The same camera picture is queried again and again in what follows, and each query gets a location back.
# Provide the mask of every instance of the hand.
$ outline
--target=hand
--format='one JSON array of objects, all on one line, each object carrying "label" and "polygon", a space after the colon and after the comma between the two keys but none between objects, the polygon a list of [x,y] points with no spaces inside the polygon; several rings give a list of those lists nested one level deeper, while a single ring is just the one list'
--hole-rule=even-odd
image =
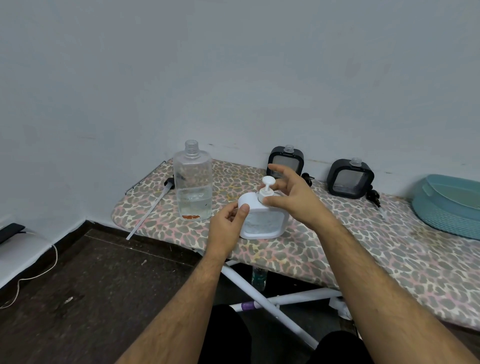
[{"label": "hand", "polygon": [[238,202],[231,202],[211,218],[205,255],[223,262],[235,248],[241,227],[250,210],[247,204],[243,204],[240,209],[237,209],[237,206]]},{"label": "hand", "polygon": [[287,210],[295,220],[313,229],[319,215],[327,210],[326,207],[294,170],[280,164],[269,164],[268,167],[284,176],[270,188],[280,190],[287,196],[268,196],[264,198],[263,204]]}]

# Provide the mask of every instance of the left hand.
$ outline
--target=left hand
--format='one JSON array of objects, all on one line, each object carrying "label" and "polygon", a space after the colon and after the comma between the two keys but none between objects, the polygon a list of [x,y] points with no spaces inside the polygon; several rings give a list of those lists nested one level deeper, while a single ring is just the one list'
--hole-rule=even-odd
[{"label": "left hand", "polygon": [[237,201],[231,202],[211,218],[205,255],[223,262],[235,248],[243,222],[250,211],[247,204],[243,204],[240,209],[237,206]]}]

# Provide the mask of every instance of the white soap dispenser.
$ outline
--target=white soap dispenser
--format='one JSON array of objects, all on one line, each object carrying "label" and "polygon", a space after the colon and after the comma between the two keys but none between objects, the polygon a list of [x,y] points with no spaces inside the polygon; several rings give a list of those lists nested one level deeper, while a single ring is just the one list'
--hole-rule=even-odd
[{"label": "white soap dispenser", "polygon": [[262,204],[264,197],[281,196],[270,188],[275,183],[275,178],[265,176],[262,182],[265,187],[259,192],[248,192],[239,198],[239,208],[243,204],[250,206],[250,212],[240,231],[240,236],[244,239],[274,239],[282,235],[287,227],[290,217],[287,211]]}]

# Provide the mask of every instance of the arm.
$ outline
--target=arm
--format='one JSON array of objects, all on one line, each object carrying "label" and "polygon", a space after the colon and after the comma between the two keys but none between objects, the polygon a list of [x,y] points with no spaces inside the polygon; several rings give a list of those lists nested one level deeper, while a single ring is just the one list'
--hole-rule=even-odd
[{"label": "arm", "polygon": [[238,212],[236,207],[236,202],[230,203],[211,219],[205,256],[117,364],[197,363],[220,271],[249,211],[248,205]]},{"label": "arm", "polygon": [[352,234],[321,203],[293,170],[284,174],[264,204],[287,210],[313,229],[367,349],[378,364],[478,363],[474,355],[430,312],[391,278]]}]

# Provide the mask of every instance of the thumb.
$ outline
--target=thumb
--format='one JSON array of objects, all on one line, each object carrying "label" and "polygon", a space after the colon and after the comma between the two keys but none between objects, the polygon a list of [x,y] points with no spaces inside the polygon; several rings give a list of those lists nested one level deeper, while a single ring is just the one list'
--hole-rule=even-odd
[{"label": "thumb", "polygon": [[286,196],[268,196],[264,197],[263,204],[271,207],[278,207],[284,210],[287,209],[287,199]]},{"label": "thumb", "polygon": [[235,218],[232,221],[232,224],[235,225],[238,230],[241,230],[243,222],[245,221],[248,212],[250,211],[250,206],[248,204],[243,204],[237,211]]}]

